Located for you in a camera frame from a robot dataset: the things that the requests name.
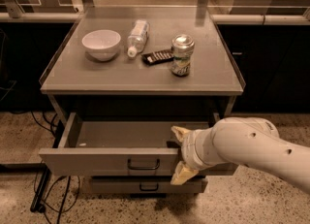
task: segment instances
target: terrazzo floor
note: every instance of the terrazzo floor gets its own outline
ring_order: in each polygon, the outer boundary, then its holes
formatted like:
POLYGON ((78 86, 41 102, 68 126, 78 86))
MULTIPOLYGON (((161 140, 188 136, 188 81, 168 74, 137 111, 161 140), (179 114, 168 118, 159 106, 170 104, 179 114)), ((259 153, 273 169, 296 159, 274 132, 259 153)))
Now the terrazzo floor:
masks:
MULTIPOLYGON (((38 122, 47 124, 40 112, 38 122)), ((281 138, 310 146, 310 114, 240 114, 272 121, 281 138)), ((1 164, 40 163, 40 147, 51 147, 53 136, 40 127, 30 112, 0 112, 1 164)), ((36 173, 1 173, 0 223, 48 223, 31 212, 36 173)), ((46 189, 58 179, 52 176, 46 189)), ((238 167, 233 176, 209 176, 204 193, 171 194, 166 198, 131 198, 129 195, 90 194, 87 178, 72 176, 59 223, 310 223, 310 195, 285 181, 253 169, 238 167)), ((57 223, 67 178, 51 188, 46 202, 49 223, 57 223)))

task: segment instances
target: bowl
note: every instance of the bowl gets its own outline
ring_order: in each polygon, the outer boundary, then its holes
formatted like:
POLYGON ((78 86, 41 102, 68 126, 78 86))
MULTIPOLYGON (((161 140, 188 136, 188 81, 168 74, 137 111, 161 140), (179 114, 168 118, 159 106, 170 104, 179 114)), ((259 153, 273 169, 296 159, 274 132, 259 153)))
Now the bowl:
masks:
POLYGON ((119 51, 121 37, 112 30, 97 30, 86 34, 81 40, 86 51, 100 61, 112 59, 119 51))

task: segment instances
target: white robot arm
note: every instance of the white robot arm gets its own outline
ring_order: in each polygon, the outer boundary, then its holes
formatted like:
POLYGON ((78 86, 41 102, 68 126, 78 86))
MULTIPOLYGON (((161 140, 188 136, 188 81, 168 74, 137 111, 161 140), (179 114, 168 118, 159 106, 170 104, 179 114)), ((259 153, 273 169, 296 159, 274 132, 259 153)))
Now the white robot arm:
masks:
POLYGON ((225 118, 212 128, 172 127, 182 143, 182 157, 171 184, 180 185, 199 171, 235 163, 278 176, 310 194, 310 147, 279 138, 276 127, 261 118, 225 118))

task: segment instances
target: silver can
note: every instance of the silver can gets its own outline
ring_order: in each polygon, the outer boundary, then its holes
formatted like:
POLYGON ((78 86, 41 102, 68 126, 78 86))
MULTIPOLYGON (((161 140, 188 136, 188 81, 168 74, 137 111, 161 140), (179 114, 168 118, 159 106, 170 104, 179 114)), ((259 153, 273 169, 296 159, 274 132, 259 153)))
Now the silver can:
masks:
POLYGON ((191 36, 180 34, 172 40, 173 62, 171 71, 178 76, 187 76, 191 70, 191 56, 195 43, 191 36))

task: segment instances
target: drawer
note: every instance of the drawer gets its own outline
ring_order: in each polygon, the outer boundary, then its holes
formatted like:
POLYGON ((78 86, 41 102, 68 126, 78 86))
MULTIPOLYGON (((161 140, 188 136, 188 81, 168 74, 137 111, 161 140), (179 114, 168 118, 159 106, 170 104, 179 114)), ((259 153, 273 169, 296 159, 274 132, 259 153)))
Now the drawer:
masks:
POLYGON ((193 178, 183 185, 171 185, 170 177, 103 177, 90 179, 89 191, 94 194, 166 194, 202 193, 206 178, 193 178))
POLYGON ((83 121, 71 113, 58 148, 40 156, 57 176, 171 176, 180 160, 172 125, 207 123, 83 121))

